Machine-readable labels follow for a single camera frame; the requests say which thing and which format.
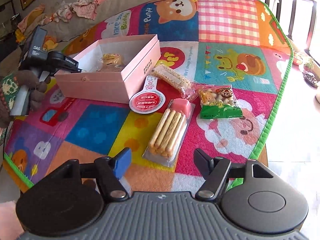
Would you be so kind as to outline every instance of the open box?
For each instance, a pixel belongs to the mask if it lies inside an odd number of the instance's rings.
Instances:
[[[105,53],[117,53],[126,67],[120,72],[87,72],[95,69]],[[59,70],[54,76],[65,97],[128,104],[160,58],[156,34],[98,40],[74,57],[81,73]]]

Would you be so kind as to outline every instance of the tile floor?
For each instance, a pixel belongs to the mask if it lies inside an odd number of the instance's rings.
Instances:
[[[319,240],[320,236],[320,104],[314,99],[315,92],[293,68],[266,143],[270,169],[308,200],[309,214],[301,231],[310,240]],[[17,200],[19,195],[19,189],[2,169],[0,203]]]

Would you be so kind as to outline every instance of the play mat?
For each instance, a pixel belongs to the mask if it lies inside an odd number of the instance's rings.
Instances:
[[[258,158],[293,59],[269,8],[259,0],[152,1],[99,23],[63,52],[75,55],[101,38],[152,33],[158,34],[165,65],[196,82],[232,84],[243,117],[199,119],[196,99],[176,164],[167,168],[141,156],[168,102],[180,96],[175,89],[159,81],[166,103],[141,115],[128,105],[65,98],[52,80],[42,108],[14,121],[5,148],[10,168],[28,187],[68,159],[88,163],[124,147],[132,150],[132,164],[121,182],[133,191],[196,192],[203,183],[193,164],[198,147],[232,162]]]

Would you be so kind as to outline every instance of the red gingham pattern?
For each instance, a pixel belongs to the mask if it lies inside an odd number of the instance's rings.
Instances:
[[[259,46],[253,0],[198,0],[199,41]]]

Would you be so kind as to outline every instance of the pink plastic cap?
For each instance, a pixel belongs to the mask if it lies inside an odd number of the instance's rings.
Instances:
[[[187,119],[190,117],[190,114],[192,112],[192,106],[190,102],[182,98],[174,99],[172,104],[170,105],[170,108],[177,112],[184,113]]]

